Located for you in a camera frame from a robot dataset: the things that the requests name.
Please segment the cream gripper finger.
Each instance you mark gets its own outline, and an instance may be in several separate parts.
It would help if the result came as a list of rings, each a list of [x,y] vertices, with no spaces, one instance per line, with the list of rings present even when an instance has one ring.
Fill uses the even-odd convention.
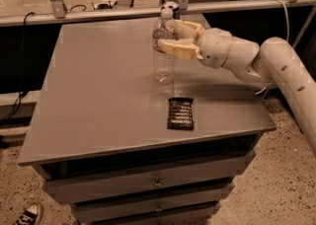
[[[162,51],[183,60],[193,60],[200,56],[200,48],[194,44],[192,38],[178,40],[160,38],[157,44]]]
[[[183,20],[171,20],[165,23],[167,34],[165,39],[198,39],[204,32],[204,27],[199,23]]]

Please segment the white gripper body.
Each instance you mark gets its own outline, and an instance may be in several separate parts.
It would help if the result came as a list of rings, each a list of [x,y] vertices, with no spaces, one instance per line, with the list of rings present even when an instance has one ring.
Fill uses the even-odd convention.
[[[227,58],[233,36],[219,28],[206,29],[197,41],[199,56],[197,60],[204,66],[217,69]]]

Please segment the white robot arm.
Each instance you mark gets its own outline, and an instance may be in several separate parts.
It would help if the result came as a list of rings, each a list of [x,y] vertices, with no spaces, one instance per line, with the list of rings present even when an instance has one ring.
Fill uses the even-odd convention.
[[[184,60],[196,58],[214,69],[228,69],[253,89],[278,87],[316,154],[316,82],[286,40],[271,37],[257,44],[219,28],[206,29],[182,20],[169,22],[167,27],[178,37],[156,39],[162,51]]]

